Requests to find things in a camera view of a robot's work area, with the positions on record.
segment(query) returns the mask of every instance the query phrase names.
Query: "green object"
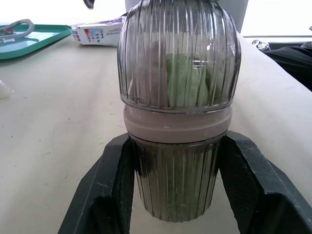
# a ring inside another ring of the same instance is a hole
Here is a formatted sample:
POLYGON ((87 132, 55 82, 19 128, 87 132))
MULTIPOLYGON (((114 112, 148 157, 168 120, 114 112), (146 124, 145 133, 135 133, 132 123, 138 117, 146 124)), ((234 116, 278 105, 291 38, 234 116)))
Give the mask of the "green object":
POLYGON ((166 58, 168 99, 170 107, 196 107, 208 104, 208 88, 206 85, 206 67, 200 80, 199 68, 192 60, 187 61, 185 55, 166 58))
MULTIPOLYGON (((23 33, 27 29, 28 25, 24 24, 14 28, 15 33, 23 33)), ((35 24, 34 31, 28 36, 16 41, 1 42, 0 59, 11 59, 29 54, 70 34, 71 27, 67 25, 35 24)))

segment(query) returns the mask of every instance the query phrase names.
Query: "green sponge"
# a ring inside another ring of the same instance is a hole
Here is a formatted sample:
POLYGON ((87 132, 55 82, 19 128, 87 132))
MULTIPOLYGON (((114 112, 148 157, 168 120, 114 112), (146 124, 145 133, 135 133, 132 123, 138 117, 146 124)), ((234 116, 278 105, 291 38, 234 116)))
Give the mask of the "green sponge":
POLYGON ((166 65, 169 106, 185 108, 206 106, 208 103, 206 69, 203 69, 203 79, 200 80, 199 69, 192 60, 187 61, 185 55, 167 55, 166 65))

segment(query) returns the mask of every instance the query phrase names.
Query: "ribbed plastic cup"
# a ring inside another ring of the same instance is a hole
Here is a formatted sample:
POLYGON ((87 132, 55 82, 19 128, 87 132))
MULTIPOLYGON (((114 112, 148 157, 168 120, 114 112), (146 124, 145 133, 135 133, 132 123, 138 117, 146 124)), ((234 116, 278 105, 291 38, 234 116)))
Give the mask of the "ribbed plastic cup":
POLYGON ((235 25, 218 3, 142 1, 120 35, 121 99, 163 113, 224 108, 234 96, 240 58, 235 25))
POLYGON ((130 136, 145 209, 160 220, 184 222, 209 208, 221 136, 190 144, 159 144, 130 136))

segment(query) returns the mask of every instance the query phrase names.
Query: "white object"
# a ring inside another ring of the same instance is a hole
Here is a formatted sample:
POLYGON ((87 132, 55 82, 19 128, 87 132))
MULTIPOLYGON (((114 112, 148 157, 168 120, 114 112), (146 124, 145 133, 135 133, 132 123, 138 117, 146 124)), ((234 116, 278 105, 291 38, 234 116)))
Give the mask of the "white object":
POLYGON ((0 99, 4 99, 10 94, 10 88, 0 80, 0 99))
MULTIPOLYGON (((312 205, 312 93, 240 42, 230 130, 250 137, 312 205)), ((81 49, 65 38, 5 63, 1 79, 19 95, 0 101, 0 233, 56 234, 82 177, 105 144, 126 133, 117 50, 81 49)), ((220 176, 209 210, 185 223, 151 217, 135 181, 131 233, 239 234, 220 176)))
POLYGON ((117 47, 123 22, 107 25, 83 24, 72 29, 75 41, 82 45, 105 45, 117 47))

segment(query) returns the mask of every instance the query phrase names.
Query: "black fabric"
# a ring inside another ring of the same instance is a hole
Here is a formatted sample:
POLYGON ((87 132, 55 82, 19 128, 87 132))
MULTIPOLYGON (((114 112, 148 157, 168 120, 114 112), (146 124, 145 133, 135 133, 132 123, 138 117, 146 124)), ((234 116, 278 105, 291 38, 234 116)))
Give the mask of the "black fabric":
POLYGON ((312 91, 312 48, 311 42, 299 46, 283 47, 264 52, 286 72, 312 91))

